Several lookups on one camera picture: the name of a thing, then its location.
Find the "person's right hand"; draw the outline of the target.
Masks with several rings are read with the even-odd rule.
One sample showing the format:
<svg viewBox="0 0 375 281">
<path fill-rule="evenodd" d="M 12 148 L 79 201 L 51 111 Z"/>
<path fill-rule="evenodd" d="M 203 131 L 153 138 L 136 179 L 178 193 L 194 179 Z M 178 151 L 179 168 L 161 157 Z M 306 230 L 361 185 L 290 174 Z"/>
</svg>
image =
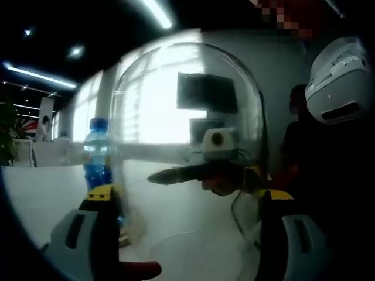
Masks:
<svg viewBox="0 0 375 281">
<path fill-rule="evenodd" d="M 240 179 L 234 179 L 224 176 L 215 176 L 204 179 L 201 182 L 202 189 L 209 190 L 218 196 L 228 196 L 235 191 L 245 189 L 244 182 Z"/>
</svg>

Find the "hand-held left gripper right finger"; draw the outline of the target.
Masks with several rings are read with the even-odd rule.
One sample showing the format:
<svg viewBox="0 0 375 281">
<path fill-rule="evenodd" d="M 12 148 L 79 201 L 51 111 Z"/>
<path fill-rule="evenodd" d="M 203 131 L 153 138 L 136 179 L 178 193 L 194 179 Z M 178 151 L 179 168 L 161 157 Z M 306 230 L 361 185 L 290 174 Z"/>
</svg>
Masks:
<svg viewBox="0 0 375 281">
<path fill-rule="evenodd" d="M 257 280 L 318 280 L 332 260 L 325 233 L 294 198 L 266 189 L 259 200 Z"/>
</svg>

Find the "person's left hand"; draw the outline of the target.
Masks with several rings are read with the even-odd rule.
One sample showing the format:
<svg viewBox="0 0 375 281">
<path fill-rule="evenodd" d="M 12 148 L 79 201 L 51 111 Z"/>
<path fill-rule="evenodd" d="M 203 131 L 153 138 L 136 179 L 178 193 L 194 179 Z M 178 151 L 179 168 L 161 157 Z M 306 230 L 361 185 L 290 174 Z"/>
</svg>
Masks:
<svg viewBox="0 0 375 281">
<path fill-rule="evenodd" d="M 126 280 L 151 280 L 162 272 L 161 265 L 156 261 L 121 262 L 122 275 Z"/>
</svg>

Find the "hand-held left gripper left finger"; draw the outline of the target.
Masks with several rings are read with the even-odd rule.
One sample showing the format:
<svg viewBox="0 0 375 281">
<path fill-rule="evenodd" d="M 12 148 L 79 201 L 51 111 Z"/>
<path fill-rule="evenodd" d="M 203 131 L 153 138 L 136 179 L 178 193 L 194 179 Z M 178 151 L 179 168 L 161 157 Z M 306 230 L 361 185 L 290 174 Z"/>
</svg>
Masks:
<svg viewBox="0 0 375 281">
<path fill-rule="evenodd" d="M 90 190 L 79 208 L 53 228 L 46 258 L 68 280 L 111 280 L 120 274 L 118 217 L 114 185 Z"/>
</svg>

